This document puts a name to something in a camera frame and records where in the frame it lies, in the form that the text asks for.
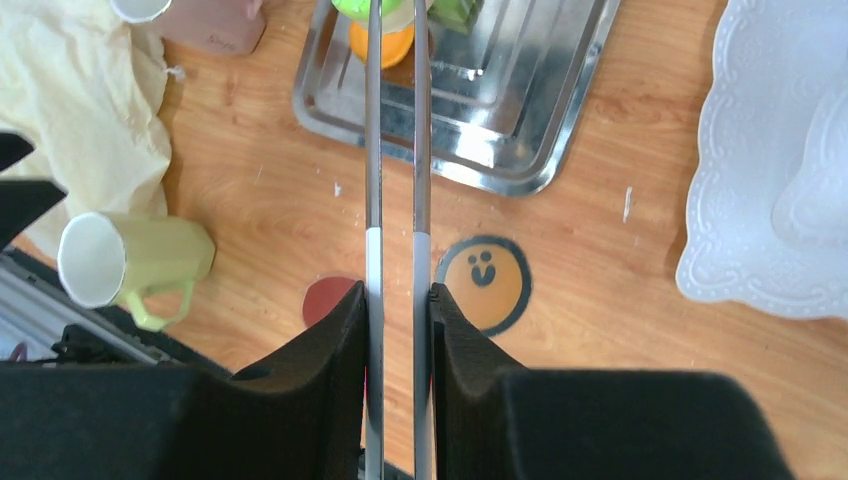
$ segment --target cup rim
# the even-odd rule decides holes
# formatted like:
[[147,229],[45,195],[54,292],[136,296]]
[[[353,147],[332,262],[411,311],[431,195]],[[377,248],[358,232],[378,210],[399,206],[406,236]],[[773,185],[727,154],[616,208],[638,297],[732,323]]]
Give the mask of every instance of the cup rim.
[[[88,298],[82,298],[79,295],[79,289],[75,288],[74,282],[70,278],[68,278],[67,267],[65,267],[65,268],[62,267],[63,264],[66,265],[66,262],[68,261],[67,259],[69,258],[69,255],[74,255],[73,253],[68,251],[67,241],[68,241],[69,235],[71,235],[71,234],[80,235],[80,232],[74,231],[75,228],[77,228],[79,226],[80,222],[90,221],[92,219],[98,219],[98,220],[102,221],[104,223],[104,226],[107,226],[107,228],[109,230],[111,230],[111,233],[114,234],[120,240],[121,252],[122,252],[123,257],[124,257],[124,262],[123,262],[123,265],[121,267],[121,279],[120,279],[120,281],[117,282],[115,287],[111,290],[111,293],[110,293],[110,295],[108,295],[108,298],[105,298],[106,295],[103,295],[101,298],[94,298],[94,300],[92,300],[92,298],[95,297],[95,295],[91,295]],[[56,270],[58,271],[58,274],[59,274],[59,281],[61,282],[62,286],[65,288],[65,291],[67,292],[68,297],[70,297],[71,300],[74,301],[74,303],[76,303],[77,305],[79,305],[83,308],[100,308],[100,307],[110,305],[112,302],[115,301],[115,299],[118,298],[118,295],[121,292],[121,287],[123,287],[124,281],[126,280],[126,276],[127,276],[126,258],[127,258],[126,245],[124,244],[123,238],[121,237],[121,232],[118,230],[117,227],[115,227],[115,224],[112,222],[112,219],[109,218],[108,215],[105,215],[105,214],[100,213],[100,212],[87,212],[87,213],[83,213],[81,215],[77,215],[76,217],[72,218],[68,222],[68,224],[65,226],[65,229],[62,230],[62,236],[60,237],[60,240],[59,240],[59,252],[56,255],[56,267],[57,267]]]
[[116,15],[121,17],[121,20],[123,20],[127,23],[134,24],[134,25],[142,24],[142,23],[149,23],[149,22],[156,20],[157,18],[161,17],[162,14],[164,14],[166,11],[168,11],[168,9],[171,8],[171,5],[174,3],[173,0],[164,0],[162,6],[157,11],[151,13],[150,15],[132,16],[132,15],[127,14],[124,2],[125,2],[125,0],[110,0],[109,1],[109,3],[112,4],[112,11],[114,11]]

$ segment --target round sticker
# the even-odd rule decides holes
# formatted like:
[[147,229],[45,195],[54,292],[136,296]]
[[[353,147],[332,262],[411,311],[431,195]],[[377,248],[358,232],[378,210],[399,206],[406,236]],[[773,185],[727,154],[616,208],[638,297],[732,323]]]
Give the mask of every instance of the round sticker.
[[465,318],[489,337],[518,321],[533,288],[521,248],[493,235],[452,246],[439,262],[436,281],[448,287]]

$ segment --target white decorative plate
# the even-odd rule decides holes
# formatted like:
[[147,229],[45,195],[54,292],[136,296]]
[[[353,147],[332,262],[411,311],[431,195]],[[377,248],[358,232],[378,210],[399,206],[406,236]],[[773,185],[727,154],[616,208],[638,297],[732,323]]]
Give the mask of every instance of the white decorative plate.
[[778,238],[772,210],[848,55],[848,1],[729,0],[701,111],[677,285],[798,319],[848,318],[848,255]]
[[816,108],[804,161],[777,199],[772,224],[792,245],[848,247],[848,69]]

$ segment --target cloth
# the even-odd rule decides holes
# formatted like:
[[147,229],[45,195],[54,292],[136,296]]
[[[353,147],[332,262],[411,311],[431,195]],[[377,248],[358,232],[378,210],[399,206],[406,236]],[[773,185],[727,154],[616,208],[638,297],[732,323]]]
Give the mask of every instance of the cloth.
[[3,0],[0,45],[0,131],[36,147],[3,176],[68,192],[26,232],[42,253],[56,258],[84,212],[166,214],[162,40],[122,23],[109,0]]

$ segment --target wood grain surface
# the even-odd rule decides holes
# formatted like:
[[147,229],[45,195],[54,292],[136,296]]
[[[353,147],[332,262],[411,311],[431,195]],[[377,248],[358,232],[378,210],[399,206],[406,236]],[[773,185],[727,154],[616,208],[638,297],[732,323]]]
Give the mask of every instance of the wood grain surface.
[[[219,249],[190,317],[168,333],[231,369],[303,330],[316,277],[364,275],[365,151],[310,133],[291,107],[313,7],[267,0],[268,29],[249,57],[167,52],[187,72],[169,80],[161,112],[174,146],[171,213],[201,222]],[[523,199],[434,179],[433,265],[465,237],[513,238],[535,288],[496,341],[518,360],[726,372],[762,406],[800,478],[846,478],[848,324],[697,304],[674,283],[724,7],[623,0],[561,176]],[[387,161],[384,186],[386,454],[410,470],[412,169]]]

